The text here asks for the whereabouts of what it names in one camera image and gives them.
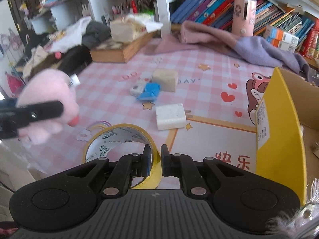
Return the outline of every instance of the stuffed animal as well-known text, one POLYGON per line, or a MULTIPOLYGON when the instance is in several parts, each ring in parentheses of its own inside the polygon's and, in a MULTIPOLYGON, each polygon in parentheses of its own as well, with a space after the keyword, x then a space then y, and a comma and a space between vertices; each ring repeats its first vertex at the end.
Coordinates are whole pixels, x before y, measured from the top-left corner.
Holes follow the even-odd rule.
POLYGON ((18 129, 22 141, 39 145, 52 134, 61 132, 64 124, 78 124, 79 106, 75 89, 70 77, 60 70, 46 69, 33 77, 18 97, 16 107, 48 101, 60 101, 63 104, 62 115, 56 119, 32 122, 18 129))

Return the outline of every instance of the tape roll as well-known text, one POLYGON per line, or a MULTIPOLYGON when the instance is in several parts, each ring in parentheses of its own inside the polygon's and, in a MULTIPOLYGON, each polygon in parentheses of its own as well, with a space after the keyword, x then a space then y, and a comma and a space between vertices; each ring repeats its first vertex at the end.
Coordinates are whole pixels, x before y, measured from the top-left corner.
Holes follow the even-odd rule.
POLYGON ((134 189, 155 189, 162 179, 160 153, 151 136, 142 128, 132 124, 119 124, 108 127, 97 133, 84 148, 83 163, 99 157, 106 157, 107 153, 127 142, 140 142, 150 145, 152 152, 150 176, 135 185, 134 189))

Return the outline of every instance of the gray ribbed panel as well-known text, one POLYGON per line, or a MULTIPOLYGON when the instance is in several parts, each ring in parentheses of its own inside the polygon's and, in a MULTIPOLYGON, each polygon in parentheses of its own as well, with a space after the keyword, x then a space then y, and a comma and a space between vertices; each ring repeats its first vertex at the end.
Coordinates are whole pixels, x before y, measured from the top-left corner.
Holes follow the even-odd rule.
POLYGON ((182 190, 129 190, 120 199, 102 202, 87 222, 65 232, 18 230, 11 239, 279 239, 250 235, 221 222, 208 203, 182 190))

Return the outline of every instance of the pink checkered tablecloth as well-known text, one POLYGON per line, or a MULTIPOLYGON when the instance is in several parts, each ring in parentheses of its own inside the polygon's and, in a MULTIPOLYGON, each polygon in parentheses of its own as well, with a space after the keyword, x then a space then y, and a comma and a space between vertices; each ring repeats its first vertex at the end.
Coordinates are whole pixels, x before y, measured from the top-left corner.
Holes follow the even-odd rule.
MULTIPOLYGON (((159 42, 153 39, 147 46, 159 42)), ((175 69, 179 76, 177 91, 160 92, 155 106, 183 103, 196 116, 254 126, 248 113, 246 83, 253 73, 272 75, 273 68, 251 65, 207 48, 154 56, 145 55, 145 50, 141 49, 127 64, 92 63, 79 75, 79 124, 65 126, 45 144, 28 150, 45 172, 52 175, 82 164, 87 142, 77 140, 78 135, 99 121, 140 126, 160 148, 168 131, 158 131, 155 107, 143 109, 142 102, 129 92, 138 76, 151 76, 155 68, 175 69)))

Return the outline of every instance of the white wall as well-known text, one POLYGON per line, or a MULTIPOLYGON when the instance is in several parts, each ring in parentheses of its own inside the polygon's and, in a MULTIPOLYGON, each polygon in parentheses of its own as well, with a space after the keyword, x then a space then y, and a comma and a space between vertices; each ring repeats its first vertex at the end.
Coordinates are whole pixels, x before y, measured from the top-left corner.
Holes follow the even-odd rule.
MULTIPOLYGON (((11 28, 13 32, 18 35, 7 0, 0 2, 0 15, 0 34, 10 35, 9 28, 11 28)), ((5 52, 4 57, 0 59, 0 85, 8 96, 11 96, 11 91, 8 86, 7 77, 4 73, 5 71, 9 73, 11 72, 10 62, 15 65, 21 55, 21 49, 20 51, 15 51, 12 47, 10 47, 9 50, 5 52)))

